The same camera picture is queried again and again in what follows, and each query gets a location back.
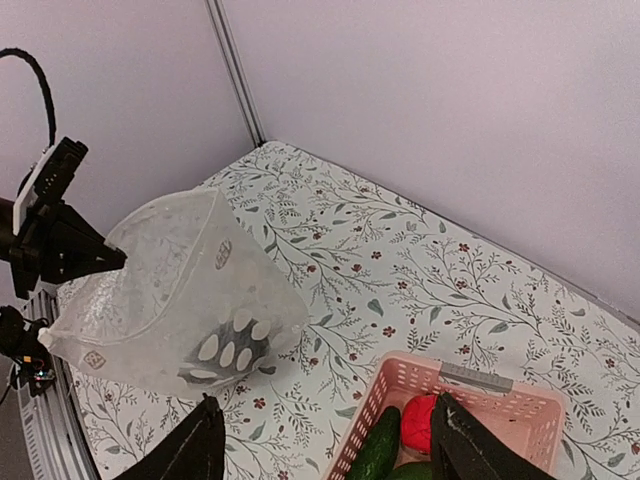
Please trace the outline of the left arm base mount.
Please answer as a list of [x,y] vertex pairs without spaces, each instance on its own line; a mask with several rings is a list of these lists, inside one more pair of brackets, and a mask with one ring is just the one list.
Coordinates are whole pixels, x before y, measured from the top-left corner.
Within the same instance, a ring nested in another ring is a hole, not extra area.
[[12,306],[1,307],[1,355],[18,367],[13,388],[26,384],[32,398],[43,394],[56,379],[52,356],[38,340],[40,331],[50,325],[45,318],[30,320]]

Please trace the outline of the clear zip top bag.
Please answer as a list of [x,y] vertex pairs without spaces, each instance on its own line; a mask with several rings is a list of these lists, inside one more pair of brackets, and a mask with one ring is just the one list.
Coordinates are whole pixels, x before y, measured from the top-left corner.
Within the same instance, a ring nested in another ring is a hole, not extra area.
[[228,382],[193,385],[178,370],[221,325],[269,321],[271,353],[262,366],[292,347],[307,322],[303,299],[217,189],[157,198],[107,241],[126,253],[124,267],[83,278],[38,336],[85,374],[197,398]]

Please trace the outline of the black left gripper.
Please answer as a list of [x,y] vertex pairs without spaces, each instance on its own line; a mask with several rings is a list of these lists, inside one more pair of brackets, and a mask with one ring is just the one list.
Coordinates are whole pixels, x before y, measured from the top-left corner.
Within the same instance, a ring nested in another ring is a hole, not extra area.
[[125,253],[109,246],[70,205],[34,206],[18,234],[13,207],[13,201],[1,199],[1,260],[10,265],[17,298],[28,299],[39,281],[60,285],[124,267]]

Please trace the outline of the red wrinkled apple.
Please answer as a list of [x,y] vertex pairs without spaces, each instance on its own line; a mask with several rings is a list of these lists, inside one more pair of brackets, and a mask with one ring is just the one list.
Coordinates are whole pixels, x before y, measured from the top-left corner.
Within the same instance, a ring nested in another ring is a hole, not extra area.
[[401,442],[405,447],[422,454],[431,453],[431,417],[437,399],[437,395],[428,394],[407,402],[401,416]]

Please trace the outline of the pink plastic basket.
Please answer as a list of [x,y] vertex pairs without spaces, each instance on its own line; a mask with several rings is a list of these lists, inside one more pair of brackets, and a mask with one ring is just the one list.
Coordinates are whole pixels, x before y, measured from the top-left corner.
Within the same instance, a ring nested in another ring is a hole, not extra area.
[[392,351],[324,476],[550,479],[564,414],[549,390]]

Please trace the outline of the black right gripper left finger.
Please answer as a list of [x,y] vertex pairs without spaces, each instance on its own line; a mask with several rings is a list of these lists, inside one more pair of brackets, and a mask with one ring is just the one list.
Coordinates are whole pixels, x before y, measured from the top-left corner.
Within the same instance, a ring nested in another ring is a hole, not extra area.
[[226,429],[218,400],[203,400],[148,455],[117,480],[222,480]]

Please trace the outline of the green avocado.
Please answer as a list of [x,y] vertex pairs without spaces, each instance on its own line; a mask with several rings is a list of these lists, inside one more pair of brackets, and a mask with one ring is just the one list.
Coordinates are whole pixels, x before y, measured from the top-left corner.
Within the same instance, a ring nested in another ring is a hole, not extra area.
[[409,462],[394,468],[386,480],[432,480],[430,462]]

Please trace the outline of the dark purple eggplant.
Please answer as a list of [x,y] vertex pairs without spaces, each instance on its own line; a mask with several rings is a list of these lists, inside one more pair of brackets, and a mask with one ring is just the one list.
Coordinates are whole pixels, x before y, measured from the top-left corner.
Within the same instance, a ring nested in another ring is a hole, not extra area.
[[221,325],[184,360],[178,376],[189,384],[217,386],[259,367],[271,353],[271,323],[251,319],[237,330]]

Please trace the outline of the left aluminium frame post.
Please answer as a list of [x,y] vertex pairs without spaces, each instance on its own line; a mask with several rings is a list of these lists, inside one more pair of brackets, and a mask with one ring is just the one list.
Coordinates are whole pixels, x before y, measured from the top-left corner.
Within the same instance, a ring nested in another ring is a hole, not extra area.
[[260,147],[266,143],[267,138],[224,3],[221,0],[206,0],[205,6],[249,137],[255,147]]

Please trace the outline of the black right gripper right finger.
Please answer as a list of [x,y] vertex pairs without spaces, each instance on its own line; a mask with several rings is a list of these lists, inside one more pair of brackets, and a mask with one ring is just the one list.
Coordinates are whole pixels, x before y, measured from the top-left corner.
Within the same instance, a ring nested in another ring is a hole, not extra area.
[[558,396],[444,392],[431,417],[435,479],[551,479]]

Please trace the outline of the green cucumber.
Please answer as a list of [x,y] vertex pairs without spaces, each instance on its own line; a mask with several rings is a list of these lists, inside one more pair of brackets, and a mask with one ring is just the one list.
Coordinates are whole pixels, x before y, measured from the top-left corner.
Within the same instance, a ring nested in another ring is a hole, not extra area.
[[346,479],[385,479],[393,470],[401,436],[401,412],[395,406],[387,407],[367,435]]

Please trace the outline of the aluminium front rail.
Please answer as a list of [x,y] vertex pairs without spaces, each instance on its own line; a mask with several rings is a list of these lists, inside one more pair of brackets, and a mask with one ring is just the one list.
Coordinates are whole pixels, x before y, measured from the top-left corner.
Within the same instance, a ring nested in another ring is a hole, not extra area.
[[98,479],[71,371],[42,348],[18,356],[17,395],[36,479]]

